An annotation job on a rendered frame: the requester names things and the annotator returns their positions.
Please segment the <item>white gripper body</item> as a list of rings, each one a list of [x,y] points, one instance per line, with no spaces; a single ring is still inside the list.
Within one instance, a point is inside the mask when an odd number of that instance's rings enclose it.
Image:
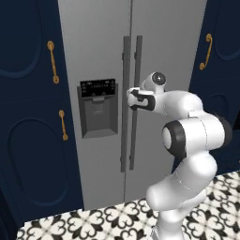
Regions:
[[[140,88],[130,88],[127,90],[127,104],[133,111],[143,106],[144,97],[139,93]]]

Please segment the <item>plain grey fridge door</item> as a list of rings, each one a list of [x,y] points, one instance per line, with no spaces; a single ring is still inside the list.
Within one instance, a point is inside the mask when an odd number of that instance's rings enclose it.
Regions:
[[[165,89],[189,88],[206,0],[133,0],[131,87],[153,72],[166,76]],[[163,146],[161,130],[171,119],[145,110],[128,112],[125,200],[145,196],[147,188],[170,174],[174,157]]]

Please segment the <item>grey fridge door with dispenser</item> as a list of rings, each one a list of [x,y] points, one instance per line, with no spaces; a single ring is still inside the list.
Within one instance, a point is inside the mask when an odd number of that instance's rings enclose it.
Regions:
[[[67,78],[86,210],[122,203],[124,37],[130,0],[59,0]]]

